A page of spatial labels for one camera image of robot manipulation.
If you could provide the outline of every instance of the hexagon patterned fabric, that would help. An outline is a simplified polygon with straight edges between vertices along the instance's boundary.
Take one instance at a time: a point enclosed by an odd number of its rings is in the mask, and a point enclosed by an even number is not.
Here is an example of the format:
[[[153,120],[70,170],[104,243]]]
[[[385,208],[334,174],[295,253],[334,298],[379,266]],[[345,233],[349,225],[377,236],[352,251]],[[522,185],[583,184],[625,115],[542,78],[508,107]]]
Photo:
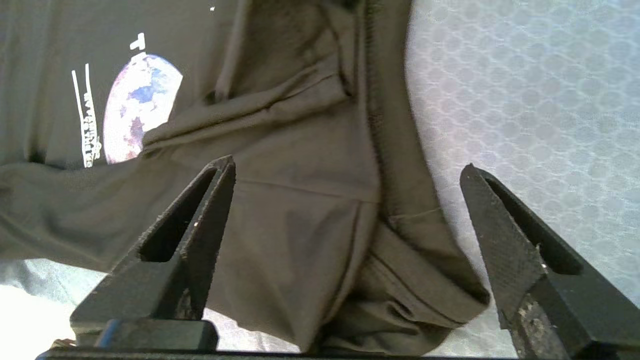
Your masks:
[[[458,177],[496,175],[640,305],[640,1],[414,2],[406,76],[454,233],[484,272]],[[515,352],[495,308],[430,355]]]

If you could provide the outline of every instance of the white surface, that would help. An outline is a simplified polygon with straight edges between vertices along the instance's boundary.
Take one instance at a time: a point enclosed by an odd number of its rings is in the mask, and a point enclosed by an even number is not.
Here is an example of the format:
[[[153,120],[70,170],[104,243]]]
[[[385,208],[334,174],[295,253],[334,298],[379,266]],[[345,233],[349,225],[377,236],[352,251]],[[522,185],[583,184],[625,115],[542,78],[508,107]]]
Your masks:
[[[406,61],[412,108],[445,214],[485,281],[458,184],[469,162],[496,175],[640,304],[639,29],[638,0],[415,2]],[[51,302],[68,309],[102,277],[43,260],[1,264],[0,275],[48,299],[2,296],[11,316],[0,332],[38,344],[49,340],[17,314],[35,316],[53,336],[68,315]],[[213,312],[205,317],[222,349],[296,350]],[[430,355],[515,351],[489,309]]]

